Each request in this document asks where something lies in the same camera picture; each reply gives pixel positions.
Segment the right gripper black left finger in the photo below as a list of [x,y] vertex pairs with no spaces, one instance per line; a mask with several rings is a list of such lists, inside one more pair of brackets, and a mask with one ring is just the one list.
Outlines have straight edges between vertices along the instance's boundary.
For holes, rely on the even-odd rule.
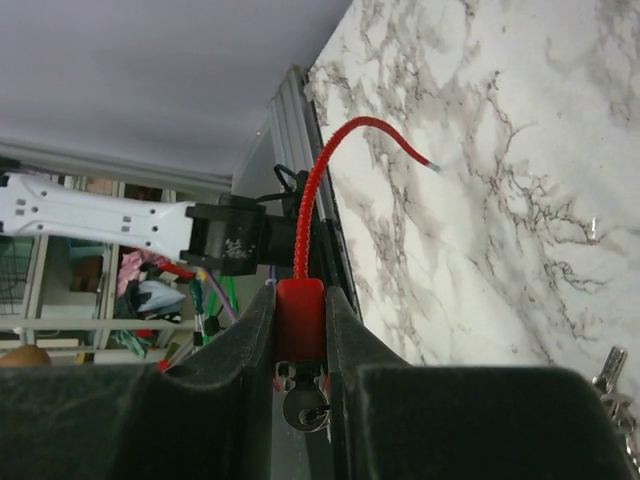
[[180,364],[5,368],[5,479],[266,479],[275,289]]

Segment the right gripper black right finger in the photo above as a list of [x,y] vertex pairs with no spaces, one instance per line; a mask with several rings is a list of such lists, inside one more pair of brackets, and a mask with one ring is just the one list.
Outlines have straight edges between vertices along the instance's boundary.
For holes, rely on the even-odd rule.
[[338,479],[630,479],[594,388],[550,367],[413,366],[326,293]]

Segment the red cable seal lock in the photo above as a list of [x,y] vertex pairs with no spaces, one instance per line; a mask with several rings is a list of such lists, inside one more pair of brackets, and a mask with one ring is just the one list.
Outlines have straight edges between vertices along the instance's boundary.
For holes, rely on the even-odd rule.
[[322,280],[309,276],[312,213],[323,175],[341,142],[359,127],[372,127],[393,139],[419,164],[438,172],[440,166],[421,155],[389,123],[358,116],[339,127],[322,148],[305,184],[298,211],[293,277],[277,283],[275,300],[276,360],[318,362],[326,359],[326,306]]

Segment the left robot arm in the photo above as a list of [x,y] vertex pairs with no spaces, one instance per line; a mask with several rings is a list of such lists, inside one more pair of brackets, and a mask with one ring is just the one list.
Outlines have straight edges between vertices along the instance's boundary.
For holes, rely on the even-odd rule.
[[147,250],[227,276],[293,264],[296,223],[255,200],[225,194],[215,205],[115,198],[43,177],[1,177],[1,233],[53,235]]

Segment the aluminium extrusion rail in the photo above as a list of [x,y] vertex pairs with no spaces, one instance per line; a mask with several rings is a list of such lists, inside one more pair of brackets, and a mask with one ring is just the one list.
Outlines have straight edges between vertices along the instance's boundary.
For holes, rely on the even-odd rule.
[[[298,172],[310,171],[323,147],[307,71],[294,65],[285,74],[269,111],[276,162]],[[353,302],[354,285],[334,189],[325,173],[314,204],[309,274],[339,286]]]

